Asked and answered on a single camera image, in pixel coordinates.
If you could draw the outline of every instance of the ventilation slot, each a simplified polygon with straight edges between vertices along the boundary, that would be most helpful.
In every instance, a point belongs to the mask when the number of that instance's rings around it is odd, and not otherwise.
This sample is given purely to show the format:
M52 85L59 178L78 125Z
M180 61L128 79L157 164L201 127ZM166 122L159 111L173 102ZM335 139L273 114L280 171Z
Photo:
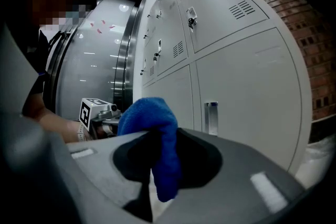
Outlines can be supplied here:
M177 45L176 45L176 46L174 46L174 48L173 48L173 56L174 56L174 58L175 58L177 55L179 55L179 53L178 53L178 48L177 48Z
M255 12L251 5L248 4L245 0L229 8L229 11L236 19L240 19L245 15Z
M177 44L177 49L179 50L178 54L181 54L183 52L183 43L182 43L182 41L179 44Z

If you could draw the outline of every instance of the brick wall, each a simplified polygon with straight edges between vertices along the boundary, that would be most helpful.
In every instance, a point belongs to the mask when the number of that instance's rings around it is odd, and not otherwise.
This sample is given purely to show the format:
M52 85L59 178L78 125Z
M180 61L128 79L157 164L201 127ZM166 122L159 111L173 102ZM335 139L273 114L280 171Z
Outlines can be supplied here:
M293 34L312 89L313 120L336 113L335 38L330 22L306 0L264 0Z

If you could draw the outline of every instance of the blue cloth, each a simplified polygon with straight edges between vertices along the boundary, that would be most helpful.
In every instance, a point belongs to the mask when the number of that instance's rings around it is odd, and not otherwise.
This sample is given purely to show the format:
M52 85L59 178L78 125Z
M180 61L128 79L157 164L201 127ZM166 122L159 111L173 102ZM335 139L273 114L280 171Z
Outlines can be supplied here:
M122 115L118 135L156 130L161 134L161 156L152 167L157 197L165 202L175 198L181 178L176 153L177 120L162 98L142 98Z

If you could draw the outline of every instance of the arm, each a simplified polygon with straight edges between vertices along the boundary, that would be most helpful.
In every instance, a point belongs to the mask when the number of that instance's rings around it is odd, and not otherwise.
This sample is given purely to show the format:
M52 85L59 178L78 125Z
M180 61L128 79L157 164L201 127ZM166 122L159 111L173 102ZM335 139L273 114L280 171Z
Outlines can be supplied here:
M42 93L32 94L27 98L23 115L37 121L45 130L61 134L65 143L78 142L77 131L80 123L65 120L48 110L44 105ZM85 137L90 139L86 130Z

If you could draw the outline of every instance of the person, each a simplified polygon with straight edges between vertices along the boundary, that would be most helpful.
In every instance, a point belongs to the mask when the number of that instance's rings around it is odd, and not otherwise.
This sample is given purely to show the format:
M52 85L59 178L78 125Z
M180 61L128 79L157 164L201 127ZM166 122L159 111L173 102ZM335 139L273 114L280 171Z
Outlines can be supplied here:
M23 108L23 115L37 121L45 130L61 134L66 143L90 140L91 137L80 122L63 119L48 110L43 101L43 84L48 58L48 40L40 29L43 25L57 23L58 18L83 17L90 9L91 0L26 0L26 6L20 11L23 18L18 28L11 16L7 25L17 45L29 63L39 73Z

